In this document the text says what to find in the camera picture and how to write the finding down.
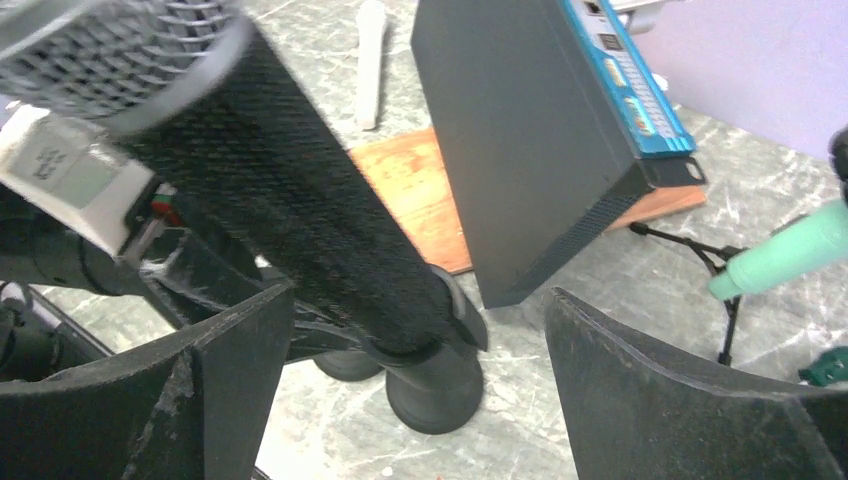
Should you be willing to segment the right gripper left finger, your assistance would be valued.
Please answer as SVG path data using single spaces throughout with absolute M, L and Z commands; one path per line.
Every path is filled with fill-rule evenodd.
M 1 387 L 5 479 L 248 479 L 293 332 L 279 284 L 203 322 Z

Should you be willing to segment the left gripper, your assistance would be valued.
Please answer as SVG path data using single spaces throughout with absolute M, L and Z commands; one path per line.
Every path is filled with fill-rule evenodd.
M 171 198 L 147 201 L 152 217 L 139 244 L 140 275 L 173 311 L 177 327 L 194 324 L 254 295 L 293 283 L 272 267 L 260 268 L 253 254 L 219 225 Z M 356 361 L 358 339 L 316 307 L 294 301 L 294 330 L 287 359 Z

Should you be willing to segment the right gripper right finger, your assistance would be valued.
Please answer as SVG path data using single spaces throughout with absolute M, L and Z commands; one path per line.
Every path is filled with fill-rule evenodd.
M 582 479 L 843 479 L 847 395 L 706 360 L 562 288 L 548 352 Z

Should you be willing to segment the black sparkly microphone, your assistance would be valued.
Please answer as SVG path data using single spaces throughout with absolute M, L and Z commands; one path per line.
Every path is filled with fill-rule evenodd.
M 451 301 L 237 1 L 5 1 L 1 91 L 91 122 L 386 353 Z

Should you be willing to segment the white microphone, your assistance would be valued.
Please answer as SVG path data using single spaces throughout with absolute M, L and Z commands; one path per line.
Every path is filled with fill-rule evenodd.
M 366 0 L 355 18 L 358 29 L 355 120 L 363 131 L 376 128 L 381 93 L 382 50 L 388 25 L 385 5 Z

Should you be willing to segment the black round-base mic stand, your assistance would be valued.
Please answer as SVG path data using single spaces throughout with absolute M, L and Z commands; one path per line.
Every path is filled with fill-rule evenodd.
M 312 359 L 324 374 L 343 382 L 368 380 L 383 371 L 383 367 L 361 351 L 336 351 Z

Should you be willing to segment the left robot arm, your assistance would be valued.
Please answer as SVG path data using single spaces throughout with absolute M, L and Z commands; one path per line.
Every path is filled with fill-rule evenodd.
M 183 292 L 143 279 L 8 188 L 1 190 L 1 278 L 101 296 L 142 297 L 176 329 L 204 320 L 229 303 L 219 294 L 200 294 L 196 287 Z M 302 349 L 325 374 L 357 382 L 380 373 L 380 366 L 350 343 L 335 348 L 333 337 L 313 329 L 323 318 L 318 310 L 299 303 L 295 311 L 297 326 L 307 331 Z

